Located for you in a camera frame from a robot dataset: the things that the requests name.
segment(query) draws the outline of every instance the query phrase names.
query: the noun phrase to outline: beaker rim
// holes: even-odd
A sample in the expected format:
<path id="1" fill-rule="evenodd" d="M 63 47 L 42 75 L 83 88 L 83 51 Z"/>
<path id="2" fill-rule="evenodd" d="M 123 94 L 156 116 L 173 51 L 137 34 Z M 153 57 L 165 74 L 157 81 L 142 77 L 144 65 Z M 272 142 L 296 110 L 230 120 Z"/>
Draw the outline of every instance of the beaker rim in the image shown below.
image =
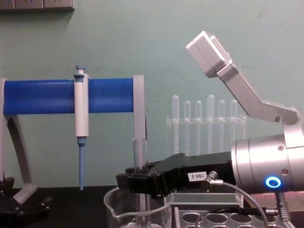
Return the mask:
<path id="1" fill-rule="evenodd" d="M 156 213 L 156 212 L 159 212 L 163 209 L 166 209 L 167 207 L 170 207 L 171 206 L 171 203 L 173 202 L 173 199 L 174 199 L 174 195 L 173 193 L 170 193 L 168 196 L 166 196 L 164 199 L 167 199 L 168 201 L 166 201 L 165 205 L 160 207 L 160 208 L 157 208 L 157 209 L 153 209 L 153 210 L 146 210 L 146 211 L 139 211 L 139 212 L 127 212 L 127 213 L 124 213 L 124 214 L 120 214 L 120 215 L 116 215 L 114 209 L 108 204 L 106 203 L 106 198 L 111 195 L 113 192 L 119 190 L 119 187 L 116 187 L 116 188 L 113 188 L 111 190 L 109 190 L 105 196 L 104 196 L 104 205 L 110 210 L 111 214 L 113 215 L 114 218 L 123 218 L 123 217 L 126 217 L 126 216 L 148 216 L 148 215 L 151 215 L 153 213 Z"/>

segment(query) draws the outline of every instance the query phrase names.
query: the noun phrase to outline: cable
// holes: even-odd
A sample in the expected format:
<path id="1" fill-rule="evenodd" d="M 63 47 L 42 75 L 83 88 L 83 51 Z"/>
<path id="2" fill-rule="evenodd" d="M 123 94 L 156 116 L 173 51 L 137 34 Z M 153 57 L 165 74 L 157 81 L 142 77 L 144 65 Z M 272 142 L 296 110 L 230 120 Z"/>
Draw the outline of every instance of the cable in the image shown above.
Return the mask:
<path id="1" fill-rule="evenodd" d="M 269 228 L 268 219 L 267 219 L 267 216 L 266 216 L 265 212 L 263 211 L 261 206 L 257 203 L 257 201 L 252 196 L 250 196 L 247 192 L 243 191 L 242 189 L 240 189 L 237 186 L 234 186 L 232 184 L 223 182 L 222 185 L 230 187 L 230 188 L 234 189 L 235 191 L 238 191 L 239 193 L 243 194 L 248 200 L 250 200 L 255 205 L 256 209 L 260 212 L 260 214 L 263 218 L 263 221 L 264 221 L 265 228 Z"/>
<path id="2" fill-rule="evenodd" d="M 279 211 L 277 209 L 262 208 L 266 215 L 278 215 Z M 260 215 L 260 212 L 256 208 L 235 208 L 227 207 L 221 209 L 214 209 L 210 211 L 211 214 L 220 213 L 237 213 L 240 215 Z"/>
<path id="3" fill-rule="evenodd" d="M 198 218 L 196 219 L 195 221 L 195 228 L 199 228 L 199 222 L 200 222 L 200 219 L 203 218 L 205 215 L 209 214 L 210 211 L 205 211 L 204 213 L 202 213 L 201 215 L 198 216 Z"/>

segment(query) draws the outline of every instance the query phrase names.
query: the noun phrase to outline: blue led ring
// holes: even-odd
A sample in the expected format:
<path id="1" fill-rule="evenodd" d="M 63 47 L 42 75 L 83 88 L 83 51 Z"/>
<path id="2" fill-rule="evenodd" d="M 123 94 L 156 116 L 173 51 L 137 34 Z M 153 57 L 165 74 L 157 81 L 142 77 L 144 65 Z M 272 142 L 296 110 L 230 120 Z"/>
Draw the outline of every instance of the blue led ring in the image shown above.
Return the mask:
<path id="1" fill-rule="evenodd" d="M 268 177 L 266 179 L 266 185 L 272 189 L 276 189 L 281 186 L 281 180 L 278 179 L 277 177 Z"/>

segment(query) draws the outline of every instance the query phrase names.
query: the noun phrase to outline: blue tube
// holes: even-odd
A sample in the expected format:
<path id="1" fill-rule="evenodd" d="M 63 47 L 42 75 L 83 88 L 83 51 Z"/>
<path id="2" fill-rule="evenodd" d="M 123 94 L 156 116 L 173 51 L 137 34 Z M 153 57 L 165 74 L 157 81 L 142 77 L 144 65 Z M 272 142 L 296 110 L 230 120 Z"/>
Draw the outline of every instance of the blue tube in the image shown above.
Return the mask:
<path id="1" fill-rule="evenodd" d="M 80 186 L 80 190 L 84 189 L 84 160 L 85 160 L 85 146 L 79 146 L 79 186 Z"/>
<path id="2" fill-rule="evenodd" d="M 133 78 L 89 79 L 90 113 L 133 112 Z M 74 113 L 73 80 L 6 81 L 4 115 Z"/>
<path id="3" fill-rule="evenodd" d="M 83 190 L 86 137 L 77 137 L 77 143 L 79 145 L 79 186 L 80 190 Z"/>

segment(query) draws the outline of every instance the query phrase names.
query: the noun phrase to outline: rack hole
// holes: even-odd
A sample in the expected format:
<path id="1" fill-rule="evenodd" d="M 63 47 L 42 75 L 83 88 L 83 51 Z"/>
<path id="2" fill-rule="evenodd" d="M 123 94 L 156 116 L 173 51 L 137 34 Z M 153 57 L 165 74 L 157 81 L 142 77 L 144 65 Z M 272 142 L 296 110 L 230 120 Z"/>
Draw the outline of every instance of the rack hole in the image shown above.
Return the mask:
<path id="1" fill-rule="evenodd" d="M 240 227 L 238 227 L 238 228 L 256 228 L 256 227 L 251 226 L 251 225 L 245 225 L 245 226 L 240 226 Z"/>
<path id="2" fill-rule="evenodd" d="M 263 221 L 263 218 L 260 215 L 256 215 L 256 218 L 260 221 Z M 267 216 L 267 220 L 268 220 L 268 222 L 275 222 L 276 217 L 275 216 Z"/>
<path id="3" fill-rule="evenodd" d="M 252 220 L 248 215 L 233 214 L 231 218 L 236 222 L 250 222 Z"/>
<path id="4" fill-rule="evenodd" d="M 269 225 L 269 228 L 283 228 L 283 227 L 278 226 L 278 225 Z"/>
<path id="5" fill-rule="evenodd" d="M 200 216 L 199 213 L 187 213 L 187 214 L 184 214 L 181 218 L 186 222 L 195 223 L 198 216 Z"/>
<path id="6" fill-rule="evenodd" d="M 227 221 L 226 216 L 220 214 L 209 214 L 207 215 L 207 219 L 210 222 L 215 222 L 215 223 L 223 223 Z"/>
<path id="7" fill-rule="evenodd" d="M 229 227 L 228 227 L 228 226 L 223 225 L 223 226 L 215 226 L 215 227 L 212 227 L 212 228 L 229 228 Z"/>

